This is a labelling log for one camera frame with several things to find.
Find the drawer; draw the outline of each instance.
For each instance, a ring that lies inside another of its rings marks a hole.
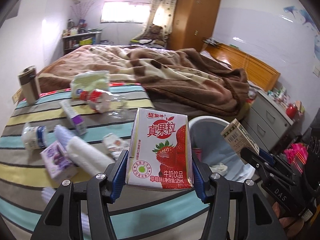
[[[266,146],[263,144],[263,142],[260,140],[260,138],[258,137],[258,135],[251,129],[251,127],[246,123],[246,121],[242,121],[241,122],[242,126],[244,127],[244,129],[247,130],[247,132],[250,134],[250,136],[252,137],[252,139],[256,142],[256,144],[265,152],[268,152],[268,149],[266,148]]]
[[[262,117],[258,115],[254,109],[250,109],[247,117],[244,120],[257,134],[267,149],[271,150],[279,138],[270,128],[270,126],[262,119]]]
[[[262,119],[272,128],[276,135],[280,138],[290,124],[261,95],[257,95],[256,100],[252,104],[252,108],[262,117]]]

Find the window frame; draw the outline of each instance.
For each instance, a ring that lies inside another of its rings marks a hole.
[[[144,22],[115,22],[115,21],[102,21],[102,12],[103,12],[103,7],[105,5],[105,3],[108,2],[126,2],[126,3],[132,3],[132,4],[136,4],[136,5],[149,5],[151,6],[150,2],[133,2],[133,1],[104,1],[103,5],[102,5],[102,9],[101,9],[101,14],[100,14],[100,23],[135,23],[135,24],[145,24]]]

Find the silver screw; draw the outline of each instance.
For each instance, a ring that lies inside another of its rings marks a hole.
[[[247,179],[245,181],[245,183],[248,185],[248,186],[253,186],[254,185],[254,181],[252,179]]]
[[[96,179],[104,179],[105,178],[105,174],[104,173],[98,173],[97,175],[96,175]]]
[[[212,173],[211,174],[211,178],[213,178],[213,179],[219,179],[220,178],[220,174],[219,173]]]
[[[70,183],[71,183],[71,181],[70,181],[70,180],[65,179],[65,180],[62,182],[62,185],[63,185],[63,186],[69,186],[69,185],[70,185]]]

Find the wooden headboard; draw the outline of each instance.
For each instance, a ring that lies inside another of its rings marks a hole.
[[[280,76],[280,72],[261,60],[228,45],[220,44],[218,47],[208,45],[205,50],[213,58],[231,65],[233,69],[244,68],[247,72],[248,80],[265,91],[272,90]]]

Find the striped tablecloth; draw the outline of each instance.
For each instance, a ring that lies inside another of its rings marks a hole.
[[[153,108],[143,87],[139,84],[113,84],[110,92],[128,100],[126,119],[114,119],[98,114],[82,101],[72,106],[82,115],[88,127],[83,139],[100,151],[105,151],[102,137],[115,133],[130,140],[133,120],[138,107]],[[71,98],[69,90],[42,95],[29,106],[20,102],[0,138],[0,213],[18,240],[29,240],[45,208],[41,199],[43,187],[58,187],[49,177],[41,159],[41,150],[28,153],[21,141],[25,122],[47,127],[48,143],[55,141],[53,129],[60,124],[73,130],[59,106],[59,101]],[[86,181],[90,176],[81,168],[73,182]],[[197,240],[203,230],[207,205],[193,190],[183,192],[156,192],[124,186],[120,198],[109,206],[112,223],[118,239],[190,239]]]

